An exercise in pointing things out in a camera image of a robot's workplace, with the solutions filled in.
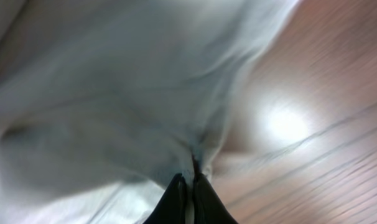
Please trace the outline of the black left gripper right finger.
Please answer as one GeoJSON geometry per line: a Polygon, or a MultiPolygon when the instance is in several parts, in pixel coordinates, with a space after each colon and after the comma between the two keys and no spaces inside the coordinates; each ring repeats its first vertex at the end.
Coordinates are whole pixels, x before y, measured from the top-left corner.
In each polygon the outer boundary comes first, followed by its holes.
{"type": "Polygon", "coordinates": [[[194,224],[238,224],[202,174],[193,183],[194,224]]]}

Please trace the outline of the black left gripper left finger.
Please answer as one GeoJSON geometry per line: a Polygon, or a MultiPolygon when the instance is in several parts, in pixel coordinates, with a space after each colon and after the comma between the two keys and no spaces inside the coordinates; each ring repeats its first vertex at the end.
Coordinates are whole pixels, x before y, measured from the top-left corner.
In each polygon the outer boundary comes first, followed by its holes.
{"type": "Polygon", "coordinates": [[[183,175],[176,174],[144,224],[185,224],[186,188],[183,175]]]}

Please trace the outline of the white t-shirt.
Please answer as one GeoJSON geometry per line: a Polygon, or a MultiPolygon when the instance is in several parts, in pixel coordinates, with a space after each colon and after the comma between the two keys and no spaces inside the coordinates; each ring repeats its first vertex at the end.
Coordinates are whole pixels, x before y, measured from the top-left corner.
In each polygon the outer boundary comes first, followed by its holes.
{"type": "Polygon", "coordinates": [[[0,1],[0,223],[192,223],[242,79],[297,1],[0,1]]]}

